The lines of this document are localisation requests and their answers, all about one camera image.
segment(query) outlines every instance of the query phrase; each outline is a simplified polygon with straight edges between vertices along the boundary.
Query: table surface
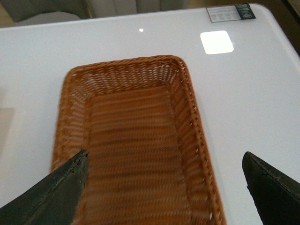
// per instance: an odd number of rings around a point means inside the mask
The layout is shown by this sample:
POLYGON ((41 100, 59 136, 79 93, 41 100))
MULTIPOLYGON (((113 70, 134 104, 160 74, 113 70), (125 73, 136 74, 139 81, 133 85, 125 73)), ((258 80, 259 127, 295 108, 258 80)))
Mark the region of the table surface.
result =
POLYGON ((173 54, 192 77, 228 224, 262 224, 241 161, 251 151, 300 181, 300 59, 269 10, 251 7, 253 20, 212 23, 201 8, 0 29, 0 206, 49 173, 71 68, 173 54), (219 30, 234 50, 207 55, 200 34, 219 30))

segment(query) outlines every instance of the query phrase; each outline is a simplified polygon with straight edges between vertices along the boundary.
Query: white sticker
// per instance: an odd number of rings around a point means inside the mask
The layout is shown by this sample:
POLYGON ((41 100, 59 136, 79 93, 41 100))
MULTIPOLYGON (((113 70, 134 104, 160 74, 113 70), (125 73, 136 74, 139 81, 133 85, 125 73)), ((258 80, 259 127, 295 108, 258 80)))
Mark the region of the white sticker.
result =
POLYGON ((241 20, 235 6, 220 6, 206 8, 212 22, 241 20))

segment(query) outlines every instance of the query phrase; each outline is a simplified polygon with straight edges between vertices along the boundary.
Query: woven rattan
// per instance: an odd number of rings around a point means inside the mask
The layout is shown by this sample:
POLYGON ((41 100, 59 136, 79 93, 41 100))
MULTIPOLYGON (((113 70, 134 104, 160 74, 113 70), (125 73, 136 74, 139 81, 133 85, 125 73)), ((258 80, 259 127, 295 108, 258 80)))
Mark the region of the woven rattan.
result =
POLYGON ((72 69, 52 170, 86 148, 74 225, 225 225, 187 66, 165 55, 72 69))

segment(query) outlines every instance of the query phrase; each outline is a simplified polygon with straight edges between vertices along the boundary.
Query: label sticker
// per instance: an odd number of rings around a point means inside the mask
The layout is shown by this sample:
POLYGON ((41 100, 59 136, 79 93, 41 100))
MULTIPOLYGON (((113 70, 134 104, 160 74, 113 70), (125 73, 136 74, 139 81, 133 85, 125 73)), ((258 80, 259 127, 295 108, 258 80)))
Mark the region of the label sticker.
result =
POLYGON ((206 10, 210 21, 213 23, 256 18, 250 5, 247 3, 233 6, 208 7, 206 10))

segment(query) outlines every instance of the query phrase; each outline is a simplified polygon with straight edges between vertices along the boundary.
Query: basket bottom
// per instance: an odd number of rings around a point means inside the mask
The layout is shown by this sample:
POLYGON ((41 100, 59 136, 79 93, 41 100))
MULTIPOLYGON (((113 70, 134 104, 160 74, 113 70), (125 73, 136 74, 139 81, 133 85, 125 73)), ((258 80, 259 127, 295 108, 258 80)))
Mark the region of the basket bottom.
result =
POLYGON ((84 224, 189 224, 166 87, 94 97, 84 224))

